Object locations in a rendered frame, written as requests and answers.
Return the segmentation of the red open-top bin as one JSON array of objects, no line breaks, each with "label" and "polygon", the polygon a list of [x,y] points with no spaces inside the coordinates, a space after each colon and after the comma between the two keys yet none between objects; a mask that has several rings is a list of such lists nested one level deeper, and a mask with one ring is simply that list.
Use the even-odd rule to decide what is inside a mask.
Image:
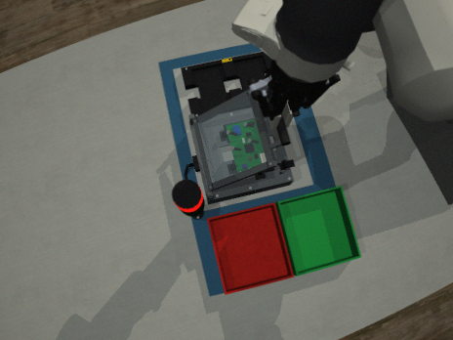
[{"label": "red open-top bin", "polygon": [[275,202],[207,222],[225,295],[294,277]]}]

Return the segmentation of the green open-top bin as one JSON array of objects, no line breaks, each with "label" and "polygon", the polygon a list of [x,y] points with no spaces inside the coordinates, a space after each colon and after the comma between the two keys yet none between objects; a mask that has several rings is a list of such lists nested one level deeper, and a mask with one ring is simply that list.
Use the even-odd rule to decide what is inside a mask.
[{"label": "green open-top bin", "polygon": [[361,258],[342,186],[275,204],[294,276]]}]

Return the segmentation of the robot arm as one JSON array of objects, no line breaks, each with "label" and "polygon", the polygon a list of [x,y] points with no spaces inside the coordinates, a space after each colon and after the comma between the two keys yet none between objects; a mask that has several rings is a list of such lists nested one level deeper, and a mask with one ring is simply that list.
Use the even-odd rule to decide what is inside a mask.
[{"label": "robot arm", "polygon": [[231,30],[310,83],[350,71],[361,34],[376,30],[393,100],[453,119],[453,0],[247,0]]}]

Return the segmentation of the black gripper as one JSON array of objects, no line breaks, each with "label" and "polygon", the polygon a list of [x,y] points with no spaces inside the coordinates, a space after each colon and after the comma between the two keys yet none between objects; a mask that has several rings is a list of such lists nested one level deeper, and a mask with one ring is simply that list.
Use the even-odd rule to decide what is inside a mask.
[{"label": "black gripper", "polygon": [[[331,86],[340,80],[339,73],[337,73],[328,81],[322,80],[309,83],[290,77],[276,64],[275,60],[271,59],[271,67],[266,74],[266,79],[250,79],[248,80],[248,85],[252,98],[259,102],[263,116],[268,118],[272,131],[276,130],[281,113],[286,127],[289,127],[293,116],[300,115],[300,107],[309,108]],[[274,90],[269,98],[270,103],[267,100],[268,87]]]}]

